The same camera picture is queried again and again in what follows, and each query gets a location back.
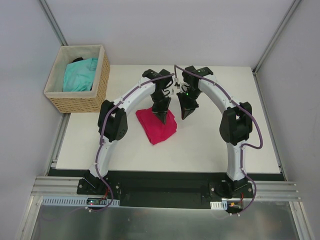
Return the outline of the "pink t shirt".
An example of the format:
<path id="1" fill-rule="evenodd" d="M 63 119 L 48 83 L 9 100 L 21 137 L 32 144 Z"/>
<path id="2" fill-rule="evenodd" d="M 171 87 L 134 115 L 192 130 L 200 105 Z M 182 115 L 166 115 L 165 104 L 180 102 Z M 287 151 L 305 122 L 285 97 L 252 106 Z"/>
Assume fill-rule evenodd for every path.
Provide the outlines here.
<path id="1" fill-rule="evenodd" d="M 167 140 L 177 132 L 177 122 L 170 110 L 167 112 L 166 123 L 162 123 L 151 108 L 137 110 L 135 115 L 152 145 Z"/>

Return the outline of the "wicker basket with liner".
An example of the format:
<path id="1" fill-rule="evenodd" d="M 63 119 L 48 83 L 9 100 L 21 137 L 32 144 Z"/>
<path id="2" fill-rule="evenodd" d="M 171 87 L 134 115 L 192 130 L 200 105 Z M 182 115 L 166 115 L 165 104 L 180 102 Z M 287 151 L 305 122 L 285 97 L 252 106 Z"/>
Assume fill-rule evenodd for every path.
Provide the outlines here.
<path id="1" fill-rule="evenodd" d="M 90 91 L 63 91 L 67 65 L 77 58 L 97 58 L 97 67 Z M 61 46 L 44 88 L 44 95 L 60 113 L 99 112 L 106 98 L 110 63 L 101 44 Z"/>

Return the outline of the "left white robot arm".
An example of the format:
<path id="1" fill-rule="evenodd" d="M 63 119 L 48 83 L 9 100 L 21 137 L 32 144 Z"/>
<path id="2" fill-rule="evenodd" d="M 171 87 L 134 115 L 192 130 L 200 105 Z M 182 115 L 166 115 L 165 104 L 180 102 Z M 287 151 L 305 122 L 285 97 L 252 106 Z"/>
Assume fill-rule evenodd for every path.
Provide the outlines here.
<path id="1" fill-rule="evenodd" d="M 107 192 L 110 188 L 103 177 L 109 170 L 110 155 L 114 146 L 128 131 L 127 115 L 146 97 L 151 96 L 151 113 L 162 124 L 166 124 L 171 98 L 164 91 L 173 84 L 173 74 L 162 69 L 159 73 L 148 69 L 134 87 L 120 98 L 101 104 L 98 117 L 99 147 L 91 167 L 85 172 L 80 190 L 88 190 L 96 195 Z"/>

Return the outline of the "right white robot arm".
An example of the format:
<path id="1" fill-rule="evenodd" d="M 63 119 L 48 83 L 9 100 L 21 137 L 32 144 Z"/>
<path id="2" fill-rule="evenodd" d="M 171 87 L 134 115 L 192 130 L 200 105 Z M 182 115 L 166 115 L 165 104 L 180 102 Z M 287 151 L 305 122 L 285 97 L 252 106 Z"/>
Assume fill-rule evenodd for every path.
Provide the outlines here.
<path id="1" fill-rule="evenodd" d="M 252 113 L 252 106 L 248 102 L 233 103 L 232 97 L 217 83 L 208 67 L 196 69 L 193 65 L 188 66 L 182 70 L 182 77 L 186 89 L 177 93 L 182 120 L 199 107 L 197 99 L 201 93 L 206 94 L 222 114 L 219 133 L 226 142 L 228 163 L 225 179 L 214 189 L 222 198 L 237 197 L 248 183 L 241 146 L 247 142 L 253 130 L 253 121 L 248 115 Z"/>

